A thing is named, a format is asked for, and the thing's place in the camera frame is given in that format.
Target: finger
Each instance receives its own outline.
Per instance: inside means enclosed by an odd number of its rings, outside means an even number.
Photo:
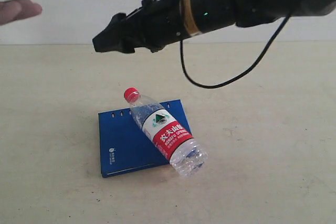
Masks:
[[[16,1],[0,3],[0,25],[5,25],[15,20],[21,11],[21,4]]]
[[[16,16],[15,20],[35,17],[42,12],[39,4],[33,3],[31,0],[15,0],[20,3],[22,11]]]

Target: black cable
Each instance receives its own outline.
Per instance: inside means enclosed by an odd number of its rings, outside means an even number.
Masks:
[[[182,65],[182,70],[183,73],[185,75],[185,77],[188,79],[188,81],[190,81],[193,85],[200,87],[200,88],[204,88],[204,89],[218,89],[218,88],[222,88],[226,85],[229,85],[239,79],[241,79],[242,77],[244,77],[245,75],[247,75],[248,73],[250,73],[262,60],[262,58],[265,56],[265,54],[267,53],[268,49],[270,48],[270,46],[272,45],[272,43],[274,42],[274,40],[276,39],[276,37],[280,34],[280,32],[282,31],[282,29],[284,28],[284,26],[287,24],[287,22],[289,21],[289,19],[292,17],[293,13],[296,11],[296,9],[299,7],[299,5],[301,4],[303,0],[298,0],[297,4],[295,5],[295,7],[290,10],[290,12],[288,13],[288,15],[285,17],[285,19],[282,21],[282,23],[280,24],[280,26],[278,27],[278,29],[275,31],[275,33],[271,36],[270,40],[266,43],[266,46],[264,47],[263,51],[261,52],[261,54],[259,55],[259,57],[257,58],[257,60],[243,73],[237,75],[236,77],[217,84],[217,85],[213,85],[213,86],[207,86],[207,85],[202,85],[199,84],[197,82],[195,82],[187,73],[186,69],[185,69],[185,64],[184,64],[184,52],[183,52],[183,40],[180,41],[180,53],[181,53],[181,65]],[[184,18],[184,3],[182,1],[181,3],[181,12],[182,12],[182,17]]]

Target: bottle bottom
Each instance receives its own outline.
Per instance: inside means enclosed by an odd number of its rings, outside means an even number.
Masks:
[[[195,139],[181,144],[173,153],[170,164],[182,176],[191,176],[203,166],[208,154],[201,149]]]

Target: white wall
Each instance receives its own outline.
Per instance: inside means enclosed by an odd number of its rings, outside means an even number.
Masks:
[[[0,44],[90,44],[117,12],[131,12],[141,0],[35,0],[43,15],[0,27]],[[278,22],[249,29],[225,28],[190,42],[265,41]],[[336,12],[291,20],[278,40],[336,40]]]

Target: beige table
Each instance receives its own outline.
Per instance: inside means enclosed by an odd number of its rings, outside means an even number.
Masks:
[[[245,70],[264,44],[187,45],[195,80]],[[0,223],[335,224],[336,43],[279,43],[243,80],[203,90],[177,45],[157,54],[0,47]],[[103,179],[98,113],[135,86],[181,99],[209,160]]]

